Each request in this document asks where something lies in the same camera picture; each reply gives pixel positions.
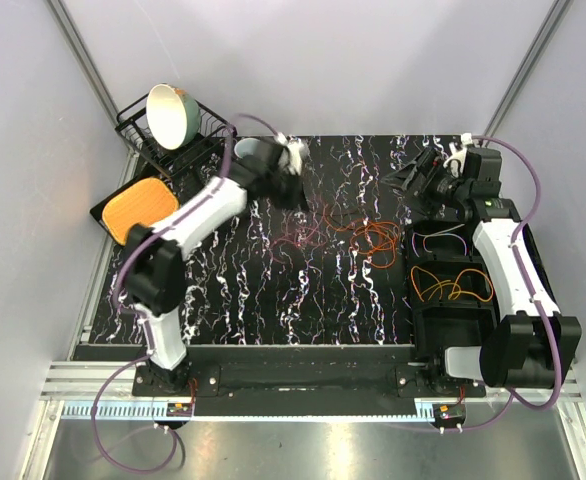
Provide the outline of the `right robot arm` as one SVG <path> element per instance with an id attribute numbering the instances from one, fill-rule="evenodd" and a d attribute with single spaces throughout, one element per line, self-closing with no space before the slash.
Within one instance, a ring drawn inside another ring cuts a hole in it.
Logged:
<path id="1" fill-rule="evenodd" d="M 528 229 L 500 194 L 502 155 L 471 141 L 449 156 L 420 151 L 383 183 L 421 220 L 407 230 L 406 272 L 427 384 L 449 396 L 463 380 L 558 390 L 582 329 L 562 314 Z"/>

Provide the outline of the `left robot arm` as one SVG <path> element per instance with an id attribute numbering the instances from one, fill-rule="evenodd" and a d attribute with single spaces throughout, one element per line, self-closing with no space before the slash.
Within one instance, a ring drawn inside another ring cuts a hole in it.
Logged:
<path id="1" fill-rule="evenodd" d="M 130 296 L 132 305 L 125 310 L 143 328 L 154 384 L 166 395 L 181 394 L 189 382 L 179 322 L 188 287 L 185 261 L 252 200 L 267 198 L 282 210 L 307 211 L 302 170 L 308 158 L 300 139 L 243 139 L 225 151 L 220 172 L 185 205 L 149 227 L 136 224 L 129 230 L 114 300 L 120 290 Z"/>

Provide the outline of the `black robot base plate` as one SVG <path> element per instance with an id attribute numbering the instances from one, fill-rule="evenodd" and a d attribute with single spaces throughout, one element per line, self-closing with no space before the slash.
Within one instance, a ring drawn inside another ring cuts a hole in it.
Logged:
<path id="1" fill-rule="evenodd" d="M 410 345 L 196 345 L 171 373 L 142 363 L 132 393 L 174 400 L 194 394 L 199 419 L 355 421 L 417 417 L 418 399 L 455 402 L 485 391 L 445 376 L 437 360 L 418 359 Z"/>

